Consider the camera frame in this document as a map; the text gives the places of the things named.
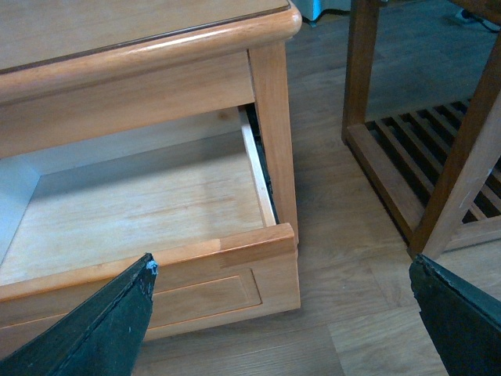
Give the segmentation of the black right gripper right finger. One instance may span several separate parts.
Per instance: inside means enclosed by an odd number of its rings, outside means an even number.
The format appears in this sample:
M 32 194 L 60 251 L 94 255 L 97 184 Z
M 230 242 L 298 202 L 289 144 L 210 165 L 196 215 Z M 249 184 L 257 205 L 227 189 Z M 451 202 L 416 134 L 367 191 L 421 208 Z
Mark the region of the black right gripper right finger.
M 417 255 L 409 267 L 414 298 L 450 375 L 500 374 L 500 301 Z

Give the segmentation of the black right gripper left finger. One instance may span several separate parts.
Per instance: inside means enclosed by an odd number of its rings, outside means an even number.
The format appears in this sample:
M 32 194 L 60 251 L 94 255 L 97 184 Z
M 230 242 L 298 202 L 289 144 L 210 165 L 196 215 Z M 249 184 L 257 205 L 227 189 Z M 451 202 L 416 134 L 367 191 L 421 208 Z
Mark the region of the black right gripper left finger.
M 158 265 L 144 254 L 1 361 L 3 375 L 130 375 L 153 313 Z

